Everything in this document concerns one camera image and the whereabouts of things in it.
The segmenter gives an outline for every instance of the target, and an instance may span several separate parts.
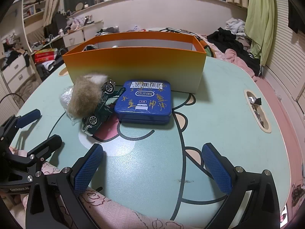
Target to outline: green cloth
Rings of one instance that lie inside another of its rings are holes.
[[[274,0],[249,0],[245,33],[252,39],[250,52],[265,65],[273,40]]]

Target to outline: pink blanket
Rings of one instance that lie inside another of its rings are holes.
[[[302,199],[300,198],[295,206],[292,206],[292,191],[296,186],[302,185],[302,153],[298,138],[295,134],[293,125],[283,104],[277,98],[273,88],[264,78],[257,78],[257,87],[263,93],[267,100],[282,132],[283,139],[286,145],[290,172],[291,172],[291,189],[287,201],[288,221],[292,219],[299,208]]]
[[[58,168],[48,162],[43,164],[41,170],[45,175],[60,172]],[[79,198],[96,224],[103,229],[195,229],[171,220],[143,216],[136,211],[114,202],[89,187],[79,196]],[[26,209],[27,199],[28,195],[23,195],[22,204],[24,209]],[[57,202],[69,227],[77,229],[73,224],[60,195],[57,197]]]
[[[225,51],[225,58],[227,62],[235,64],[238,67],[242,68],[244,71],[246,71],[246,73],[249,74],[249,76],[254,80],[254,82],[256,82],[257,77],[254,75],[253,70],[247,66],[245,61],[243,61],[240,57],[237,56],[236,51],[232,49],[227,49]]]

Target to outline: open cardboard box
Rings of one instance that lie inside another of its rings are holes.
[[[83,52],[89,44],[98,49]],[[172,90],[189,93],[198,90],[205,58],[194,36],[165,32],[96,36],[63,55],[73,82],[96,72],[108,75],[117,85],[130,79],[166,80]]]

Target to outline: fluffy fur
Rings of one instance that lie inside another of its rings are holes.
[[[91,115],[101,99],[100,87],[100,84],[96,84],[90,78],[78,77],[68,104],[68,113],[76,118]]]
[[[103,84],[108,80],[108,76],[97,73],[87,74],[84,77],[97,84],[99,87],[102,87]]]

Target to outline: candy wrapper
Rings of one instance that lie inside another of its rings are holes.
[[[257,106],[262,105],[262,99],[261,98],[256,98],[255,96],[248,96],[248,99],[250,101],[251,107],[254,110],[254,113],[255,113],[256,117],[258,118],[258,121],[264,127],[264,122],[261,120],[260,114],[257,111]]]

